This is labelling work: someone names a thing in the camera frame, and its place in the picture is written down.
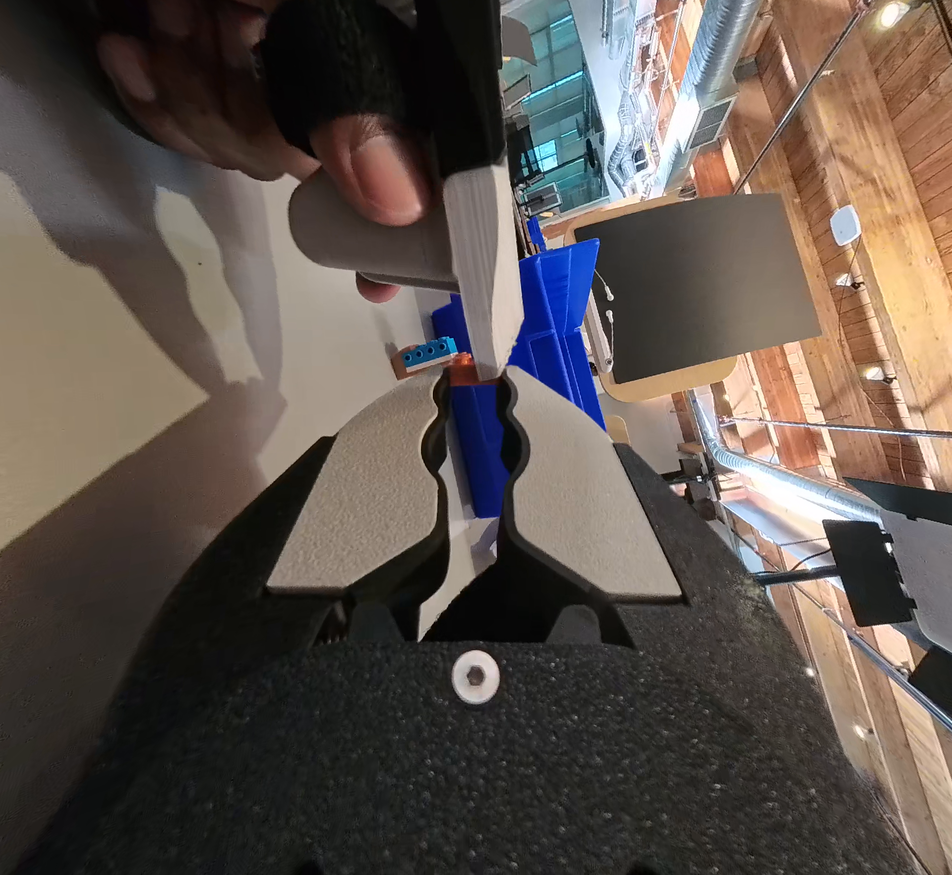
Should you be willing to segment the grey studio light panel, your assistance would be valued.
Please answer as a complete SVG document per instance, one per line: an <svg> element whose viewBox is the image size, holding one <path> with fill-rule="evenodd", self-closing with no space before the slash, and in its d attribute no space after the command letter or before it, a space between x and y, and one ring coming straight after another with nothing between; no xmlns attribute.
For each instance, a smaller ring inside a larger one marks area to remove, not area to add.
<svg viewBox="0 0 952 875"><path fill-rule="evenodd" d="M855 623L913 624L951 651L951 495L848 478L867 504L824 529Z"/></svg>

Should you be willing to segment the black wood-edged divider panel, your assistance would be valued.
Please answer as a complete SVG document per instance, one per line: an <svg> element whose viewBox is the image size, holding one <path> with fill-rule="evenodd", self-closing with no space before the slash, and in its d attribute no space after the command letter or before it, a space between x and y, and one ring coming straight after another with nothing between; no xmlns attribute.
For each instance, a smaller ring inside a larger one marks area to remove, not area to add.
<svg viewBox="0 0 952 875"><path fill-rule="evenodd" d="M614 202L565 225L566 247L591 239L613 359L601 384L622 403L721 381L744 354L823 332L779 194Z"/></svg>

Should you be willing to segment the blue plastic bin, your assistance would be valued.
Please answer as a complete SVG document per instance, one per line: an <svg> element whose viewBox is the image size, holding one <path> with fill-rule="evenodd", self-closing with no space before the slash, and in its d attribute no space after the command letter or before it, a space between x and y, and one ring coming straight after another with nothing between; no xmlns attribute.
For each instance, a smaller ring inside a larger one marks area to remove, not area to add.
<svg viewBox="0 0 952 875"><path fill-rule="evenodd" d="M600 242L590 239L547 250L519 263L525 318L509 358L600 428L604 418L582 327ZM451 411L478 519L499 517L509 477L502 459L503 427L490 384L454 385Z"/></svg>

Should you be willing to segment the blue and brown brick assembly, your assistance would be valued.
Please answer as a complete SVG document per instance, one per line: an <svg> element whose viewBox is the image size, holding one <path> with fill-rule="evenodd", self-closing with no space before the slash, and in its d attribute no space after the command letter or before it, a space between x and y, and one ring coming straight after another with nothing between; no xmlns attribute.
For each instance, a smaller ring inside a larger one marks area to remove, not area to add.
<svg viewBox="0 0 952 875"><path fill-rule="evenodd" d="M425 369L452 363L459 350L455 340L442 336L395 352L390 359L397 380L402 381Z"/></svg>

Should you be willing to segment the orange toy brick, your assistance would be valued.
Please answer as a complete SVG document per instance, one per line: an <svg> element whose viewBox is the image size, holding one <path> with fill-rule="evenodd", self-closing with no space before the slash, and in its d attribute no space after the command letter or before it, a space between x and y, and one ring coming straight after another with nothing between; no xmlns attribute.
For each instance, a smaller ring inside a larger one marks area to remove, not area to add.
<svg viewBox="0 0 952 875"><path fill-rule="evenodd" d="M481 379L472 356L463 352L457 353L446 364L446 374L449 385L453 388L496 385L499 381L499 377Z"/></svg>

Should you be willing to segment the white metal frame rail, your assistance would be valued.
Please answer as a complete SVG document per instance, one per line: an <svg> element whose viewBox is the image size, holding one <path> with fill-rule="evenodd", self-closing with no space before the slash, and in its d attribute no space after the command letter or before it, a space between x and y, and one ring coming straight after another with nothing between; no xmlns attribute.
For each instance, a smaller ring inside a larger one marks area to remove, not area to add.
<svg viewBox="0 0 952 875"><path fill-rule="evenodd" d="M584 329L589 360L596 374L607 375L614 365L614 316L612 309L600 309L593 287L589 289Z"/></svg>

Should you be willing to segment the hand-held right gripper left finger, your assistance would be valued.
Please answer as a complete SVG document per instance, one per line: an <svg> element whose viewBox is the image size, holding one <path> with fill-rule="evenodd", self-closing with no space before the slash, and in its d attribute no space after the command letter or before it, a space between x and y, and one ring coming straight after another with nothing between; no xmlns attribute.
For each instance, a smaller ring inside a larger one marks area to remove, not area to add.
<svg viewBox="0 0 952 875"><path fill-rule="evenodd" d="M448 547L444 375L399 382L334 437L270 572L274 594L356 596Z"/></svg>

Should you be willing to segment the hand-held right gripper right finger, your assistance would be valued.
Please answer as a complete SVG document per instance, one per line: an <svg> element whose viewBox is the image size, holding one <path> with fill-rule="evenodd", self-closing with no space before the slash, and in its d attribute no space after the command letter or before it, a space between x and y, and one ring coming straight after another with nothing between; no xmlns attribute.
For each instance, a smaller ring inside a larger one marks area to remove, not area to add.
<svg viewBox="0 0 952 875"><path fill-rule="evenodd" d="M515 463L506 520L520 544L618 604L684 594L613 442L577 405L506 369Z"/></svg>

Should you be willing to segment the black tripod stand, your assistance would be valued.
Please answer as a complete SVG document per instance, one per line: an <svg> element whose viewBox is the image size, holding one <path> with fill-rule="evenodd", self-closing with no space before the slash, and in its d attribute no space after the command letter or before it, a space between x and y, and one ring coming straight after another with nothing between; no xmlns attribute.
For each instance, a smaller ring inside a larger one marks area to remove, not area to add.
<svg viewBox="0 0 952 875"><path fill-rule="evenodd" d="M835 564L803 568L797 567L782 571L764 571L752 573L751 580L758 586L769 588L788 584L800 584L827 579L839 579L839 569Z"/></svg>

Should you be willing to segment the silver ventilation duct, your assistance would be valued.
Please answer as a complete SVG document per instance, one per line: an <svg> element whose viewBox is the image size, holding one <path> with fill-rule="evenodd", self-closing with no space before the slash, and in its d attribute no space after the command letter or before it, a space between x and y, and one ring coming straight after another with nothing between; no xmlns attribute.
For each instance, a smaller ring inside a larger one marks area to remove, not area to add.
<svg viewBox="0 0 952 875"><path fill-rule="evenodd" d="M706 0L649 193L676 192L717 141L737 99L734 68L763 0Z"/></svg>

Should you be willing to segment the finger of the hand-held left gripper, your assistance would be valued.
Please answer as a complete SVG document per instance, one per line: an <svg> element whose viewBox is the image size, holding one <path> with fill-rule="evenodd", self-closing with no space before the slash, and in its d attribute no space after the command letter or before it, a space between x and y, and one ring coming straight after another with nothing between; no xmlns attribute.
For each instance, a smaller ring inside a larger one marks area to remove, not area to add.
<svg viewBox="0 0 952 875"><path fill-rule="evenodd" d="M444 183L451 259L481 379L502 375L523 324L511 192L503 165L458 172Z"/></svg>

